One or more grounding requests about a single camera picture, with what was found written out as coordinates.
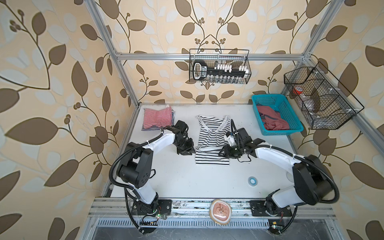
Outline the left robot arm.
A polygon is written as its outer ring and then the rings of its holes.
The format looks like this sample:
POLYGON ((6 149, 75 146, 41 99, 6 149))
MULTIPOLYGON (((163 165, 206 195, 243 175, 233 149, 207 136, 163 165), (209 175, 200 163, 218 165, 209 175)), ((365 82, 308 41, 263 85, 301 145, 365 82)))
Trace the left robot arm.
POLYGON ((159 195, 150 186, 148 180, 156 174, 152 168, 153 157, 170 145, 177 148, 177 154, 191 156, 196 151, 193 139, 188 136, 189 126, 183 121, 175 125, 161 127, 160 134, 144 143, 128 143, 125 151, 117 157, 109 171, 109 180, 112 185, 124 190, 125 207, 128 216, 135 228, 143 235, 148 234, 141 224, 137 223, 132 215, 129 199, 133 206, 139 207, 144 217, 155 217, 154 222, 142 221, 146 226, 156 224, 162 214, 159 205, 159 195))

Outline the black white striped tank top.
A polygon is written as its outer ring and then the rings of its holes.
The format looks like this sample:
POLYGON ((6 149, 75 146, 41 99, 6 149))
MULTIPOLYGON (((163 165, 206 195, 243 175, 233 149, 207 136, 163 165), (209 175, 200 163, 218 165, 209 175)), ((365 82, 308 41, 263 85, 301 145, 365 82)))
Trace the black white striped tank top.
POLYGON ((200 125, 200 134, 196 147, 195 162, 197 165, 228 166, 229 158, 221 157, 220 151, 226 144, 225 135, 231 130, 229 116, 196 116, 200 125))

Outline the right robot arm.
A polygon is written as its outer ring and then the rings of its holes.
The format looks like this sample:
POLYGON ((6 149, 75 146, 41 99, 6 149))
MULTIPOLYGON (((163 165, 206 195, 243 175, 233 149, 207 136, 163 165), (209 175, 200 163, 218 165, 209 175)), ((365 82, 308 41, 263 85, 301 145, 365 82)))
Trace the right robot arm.
POLYGON ((270 162, 293 176, 293 186, 278 189, 265 198, 263 208, 266 214, 272 217, 290 206, 294 207, 290 220, 284 226, 273 224, 269 228, 271 234, 284 234, 293 223, 299 206, 334 204, 340 199, 337 184, 318 157, 296 155, 268 145, 262 139, 252 139, 244 128, 237 129, 233 121, 230 131, 224 135, 224 140, 226 143, 219 156, 226 159, 239 159, 243 155, 253 156, 270 162))

